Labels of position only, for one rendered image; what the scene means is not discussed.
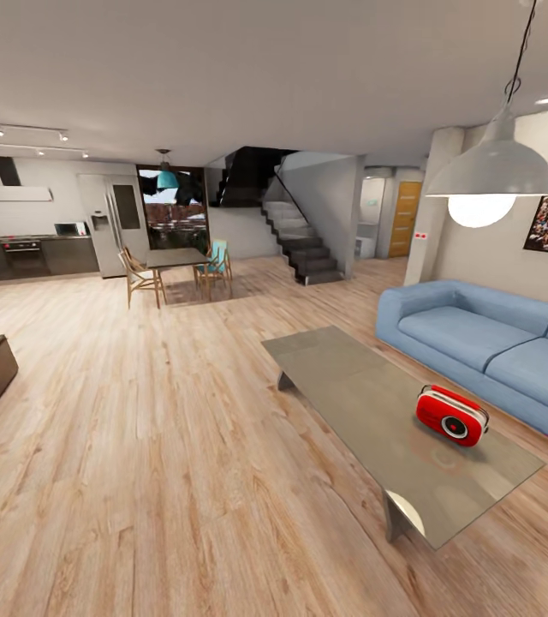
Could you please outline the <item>radio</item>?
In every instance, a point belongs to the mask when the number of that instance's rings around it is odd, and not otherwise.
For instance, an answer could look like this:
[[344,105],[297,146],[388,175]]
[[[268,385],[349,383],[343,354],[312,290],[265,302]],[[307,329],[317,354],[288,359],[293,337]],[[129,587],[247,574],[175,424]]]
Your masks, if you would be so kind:
[[416,414],[429,428],[444,434],[458,445],[477,446],[488,427],[480,406],[440,386],[420,393]]

